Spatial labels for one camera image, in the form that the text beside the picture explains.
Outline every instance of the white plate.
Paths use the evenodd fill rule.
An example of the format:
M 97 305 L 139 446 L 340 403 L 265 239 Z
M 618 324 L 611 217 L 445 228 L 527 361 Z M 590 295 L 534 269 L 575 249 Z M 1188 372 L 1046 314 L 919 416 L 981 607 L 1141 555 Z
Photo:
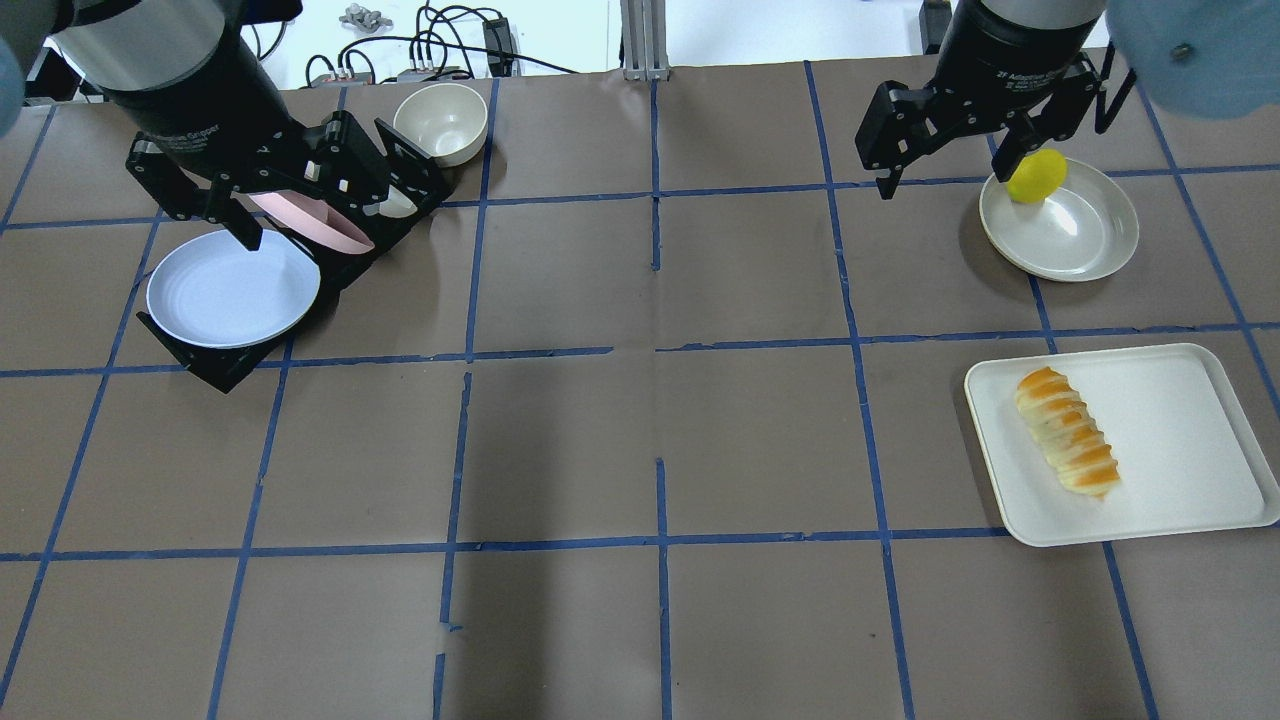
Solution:
M 1066 160 L 1066 181 L 1043 202 L 1014 202 L 996 176 L 978 200 L 987 237 L 1010 263 L 1051 281 L 1115 273 L 1138 249 L 1138 213 L 1111 178 Z
M 1057 482 L 1014 404 L 1019 380 L 1065 374 L 1112 446 L 1120 484 L 1103 498 Z M 1280 487 L 1222 364 L 1198 345 L 991 360 L 965 395 L 1009 533 L 1047 547 L 1280 519 Z
M 262 231 L 256 252 L 223 229 L 165 256 L 147 284 L 147 310 L 173 337 L 201 347 L 246 347 L 292 328 L 320 290 L 320 268 L 288 238 Z

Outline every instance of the tray rim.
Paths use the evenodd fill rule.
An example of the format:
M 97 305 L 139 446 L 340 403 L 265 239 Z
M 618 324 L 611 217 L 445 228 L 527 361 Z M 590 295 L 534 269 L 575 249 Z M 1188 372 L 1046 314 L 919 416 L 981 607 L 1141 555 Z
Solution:
M 1189 354 L 1199 361 L 1201 366 L 1213 386 L 1215 393 L 1219 401 L 1222 404 L 1222 410 L 1226 414 L 1228 421 L 1231 425 L 1231 430 L 1236 436 L 1236 441 L 1240 443 L 1240 450 L 1244 452 L 1245 461 L 1253 473 L 1253 479 L 1258 484 L 1258 491 L 1262 495 L 1262 520 L 1253 521 L 1248 520 L 1238 524 L 1219 524 L 1213 527 L 1194 527 L 1185 529 L 1172 529 L 1172 530 L 1158 530 L 1158 532 L 1128 532 L 1128 533 L 1106 533 L 1097 537 L 1082 537 L 1079 539 L 1069 541 L 1052 541 L 1044 542 L 1042 539 L 1034 539 L 1027 536 L 1016 527 L 1016 523 L 1010 521 L 1009 511 L 1005 507 L 1004 497 L 1000 492 L 1000 480 L 996 477 L 996 469 L 992 466 L 991 452 L 987 447 L 987 437 L 983 432 L 983 419 L 979 416 L 978 407 L 974 404 L 972 380 L 974 373 L 982 373 L 987 368 L 998 365 L 1011 365 L 1011 364 L 1024 364 L 1030 361 L 1046 361 L 1046 364 L 1053 360 L 1061 360 L 1062 357 L 1082 357 L 1082 356 L 1125 356 L 1125 355 L 1140 355 L 1144 352 L 1151 352 L 1153 350 L 1162 350 L 1166 352 L 1183 352 Z M 1253 432 L 1253 424 L 1249 423 L 1248 416 L 1244 414 L 1244 407 L 1240 405 L 1239 396 L 1235 392 L 1235 387 L 1231 384 L 1230 377 L 1226 374 L 1226 368 L 1222 361 L 1211 350 L 1204 346 L 1193 342 L 1174 342 L 1164 345 L 1143 345 L 1138 347 L 1114 347 L 1106 350 L 1085 350 L 1080 352 L 1059 352 L 1059 354 L 1046 354 L 1046 355 L 1028 355 L 1021 357 L 1000 357 L 995 360 L 983 360 L 975 363 L 964 377 L 964 393 L 965 401 L 969 405 L 969 416 L 973 420 L 974 430 L 978 436 L 978 447 L 982 450 L 983 465 L 987 468 L 987 479 L 991 483 L 992 493 L 996 496 L 996 506 L 1000 509 L 1000 518 L 1005 523 L 1005 529 L 1014 539 L 1032 546 L 1032 547 L 1061 547 L 1069 544 L 1083 544 L 1091 542 L 1107 542 L 1116 539 L 1133 539 L 1133 538 L 1146 538 L 1146 537 L 1161 537 L 1161 536 L 1174 536 L 1174 534 L 1189 534 L 1201 532 L 1216 532 L 1216 530 L 1231 530 L 1243 528 L 1262 528 L 1275 524 L 1280 520 L 1280 484 L 1276 483 L 1275 473 L 1271 470 L 1271 465 L 1267 462 L 1266 455 L 1262 452 L 1262 446 L 1258 443 L 1257 434 Z

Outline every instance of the table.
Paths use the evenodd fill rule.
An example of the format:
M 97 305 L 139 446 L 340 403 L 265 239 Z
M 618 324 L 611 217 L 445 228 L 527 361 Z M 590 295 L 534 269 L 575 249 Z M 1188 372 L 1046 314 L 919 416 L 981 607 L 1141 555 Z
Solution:
M 978 223 L 986 138 L 888 202 L 858 164 L 870 88 L 932 63 L 476 82 L 449 202 L 229 396 L 132 319 L 207 227 L 125 177 L 115 108 L 24 110 L 0 716 L 1274 716 L 1280 532 L 1025 547 L 960 380 L 1196 342 L 1275 462 L 1280 109 L 1135 96 L 1064 143 L 1142 242 L 1037 282 Z M 412 90 L 287 100 L 371 124 Z

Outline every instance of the bread roll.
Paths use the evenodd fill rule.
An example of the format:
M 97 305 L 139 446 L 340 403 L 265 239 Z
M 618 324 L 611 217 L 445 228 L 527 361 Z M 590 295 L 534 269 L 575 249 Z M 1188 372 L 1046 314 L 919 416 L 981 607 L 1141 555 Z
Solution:
M 1041 368 L 1018 383 L 1014 401 L 1062 487 L 1102 497 L 1120 482 L 1111 446 L 1066 375 Z

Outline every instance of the white bowl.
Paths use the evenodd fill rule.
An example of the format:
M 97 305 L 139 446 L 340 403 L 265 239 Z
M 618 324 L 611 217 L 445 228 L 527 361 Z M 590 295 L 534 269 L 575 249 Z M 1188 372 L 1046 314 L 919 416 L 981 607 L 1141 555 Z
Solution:
M 1010 263 L 1061 282 L 1105 278 L 1138 249 L 1138 213 L 1100 170 L 1066 160 L 1066 181 L 1042 202 L 1014 202 L 987 178 L 978 200 L 987 237 Z
M 244 250 L 228 231 L 165 256 L 147 284 L 147 310 L 173 337 L 200 347 L 247 347 L 292 328 L 315 302 L 320 268 L 275 231 Z
M 435 158 L 442 168 L 461 165 L 484 146 L 489 108 L 465 85 L 429 85 L 401 102 L 392 127 Z

